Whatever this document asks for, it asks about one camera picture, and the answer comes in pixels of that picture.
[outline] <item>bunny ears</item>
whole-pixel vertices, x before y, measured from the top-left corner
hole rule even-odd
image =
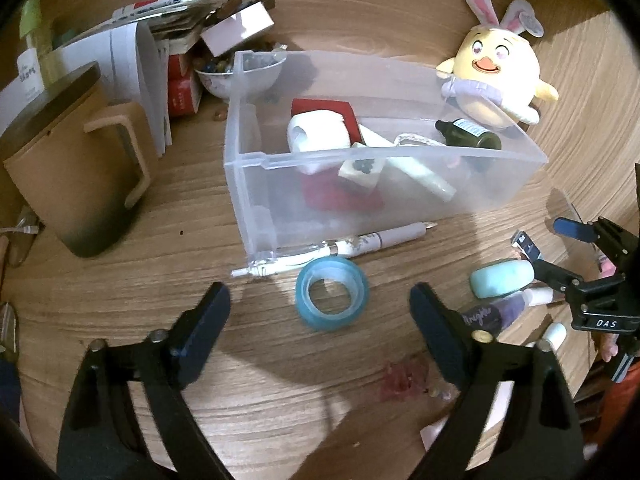
[[[526,30],[536,38],[541,38],[545,33],[542,24],[536,19],[533,7],[527,0],[513,0],[501,22],[498,22],[491,0],[465,1],[478,17],[481,25],[504,28],[514,34],[521,34]]]

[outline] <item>orange beak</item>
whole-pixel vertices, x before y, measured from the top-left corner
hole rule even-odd
[[[487,56],[484,56],[480,61],[473,60],[471,65],[473,68],[478,70],[478,72],[483,72],[485,74],[497,74],[500,72],[500,67],[494,64],[494,62]]]

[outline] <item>nail polish bottle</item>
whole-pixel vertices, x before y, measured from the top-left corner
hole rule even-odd
[[[510,326],[528,306],[554,302],[553,289],[548,286],[517,290],[504,298],[477,305],[460,313],[472,330],[485,330],[496,337]]]

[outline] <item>pink inner ear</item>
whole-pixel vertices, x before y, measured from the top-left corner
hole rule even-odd
[[[516,30],[519,30],[520,28],[522,28],[522,26],[520,25],[520,19],[519,18],[513,18],[509,23],[507,23],[507,30],[510,30],[511,32],[515,32]]]
[[[476,6],[478,6],[478,9],[480,9],[480,11],[484,14],[487,20],[487,23],[490,23],[491,25],[498,25],[497,16],[495,15],[492,9],[489,9],[489,6],[486,4],[485,0],[474,0],[474,3],[476,4]]]

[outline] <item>plush toy face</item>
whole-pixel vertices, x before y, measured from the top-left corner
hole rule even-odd
[[[479,26],[460,46],[453,74],[487,83],[526,106],[535,95],[540,65],[529,41],[508,30]]]

